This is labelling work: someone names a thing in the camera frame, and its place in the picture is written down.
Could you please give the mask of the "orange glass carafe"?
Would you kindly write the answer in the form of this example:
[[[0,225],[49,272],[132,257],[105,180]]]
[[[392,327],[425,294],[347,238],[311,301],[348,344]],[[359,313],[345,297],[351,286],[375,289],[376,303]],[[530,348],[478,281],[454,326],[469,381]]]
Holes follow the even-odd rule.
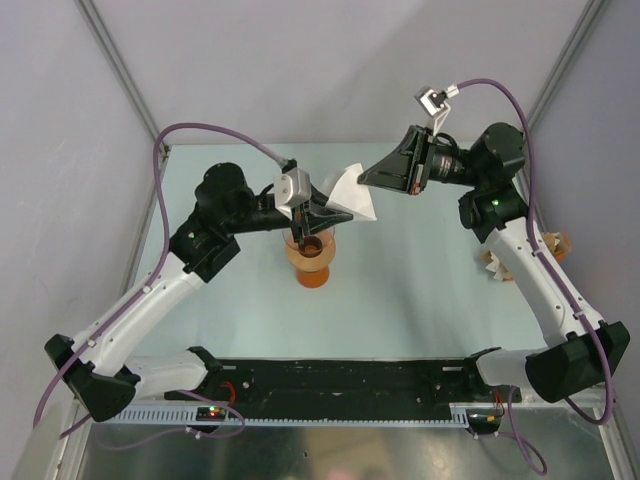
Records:
[[[295,275],[300,285],[305,288],[315,289],[326,284],[330,277],[330,268],[324,267],[312,272],[297,269]]]

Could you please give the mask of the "clear glass dripper cone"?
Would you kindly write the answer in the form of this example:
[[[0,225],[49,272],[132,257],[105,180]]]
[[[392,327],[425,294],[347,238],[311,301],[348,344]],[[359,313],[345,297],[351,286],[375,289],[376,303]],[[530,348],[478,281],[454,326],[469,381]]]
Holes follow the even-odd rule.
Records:
[[[333,228],[304,236],[301,240],[296,240],[290,229],[284,230],[282,236],[286,251],[304,259],[318,259],[322,255],[326,256],[334,245]]]

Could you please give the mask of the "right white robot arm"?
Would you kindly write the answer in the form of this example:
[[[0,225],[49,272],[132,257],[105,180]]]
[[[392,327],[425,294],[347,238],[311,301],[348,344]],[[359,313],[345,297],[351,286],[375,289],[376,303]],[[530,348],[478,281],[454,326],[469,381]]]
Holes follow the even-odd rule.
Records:
[[[469,149],[412,125],[400,144],[365,170],[359,183],[408,195],[428,182],[468,187],[458,201],[464,228],[494,254],[529,304],[545,346],[537,351],[489,349],[462,376],[464,393],[486,400],[498,385],[533,389],[549,403],[569,398],[615,372],[630,343],[622,322],[609,323],[579,294],[539,232],[529,234],[528,206],[512,179],[524,166],[515,127],[490,125]]]

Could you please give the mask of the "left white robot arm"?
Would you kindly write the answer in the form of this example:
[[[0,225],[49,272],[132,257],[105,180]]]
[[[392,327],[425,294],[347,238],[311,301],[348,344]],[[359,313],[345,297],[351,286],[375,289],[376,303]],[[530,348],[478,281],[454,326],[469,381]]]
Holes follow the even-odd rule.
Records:
[[[204,174],[195,198],[193,212],[146,279],[85,331],[75,337],[56,334],[45,345],[65,384],[96,422],[115,417],[135,399],[187,392],[209,399],[220,391],[221,366],[203,347],[167,357],[132,352],[165,315],[239,253],[236,235],[287,229],[305,240],[354,218],[330,203],[293,161],[261,194],[251,190],[240,166],[216,164]]]

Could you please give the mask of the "white paper coffee filter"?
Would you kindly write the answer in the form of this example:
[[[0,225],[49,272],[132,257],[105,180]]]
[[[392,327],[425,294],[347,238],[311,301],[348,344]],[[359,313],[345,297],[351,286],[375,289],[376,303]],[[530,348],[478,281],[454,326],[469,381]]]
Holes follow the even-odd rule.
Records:
[[[355,221],[376,221],[369,188],[358,182],[363,172],[361,163],[333,172],[325,179],[320,191],[328,198],[328,208],[349,213]]]

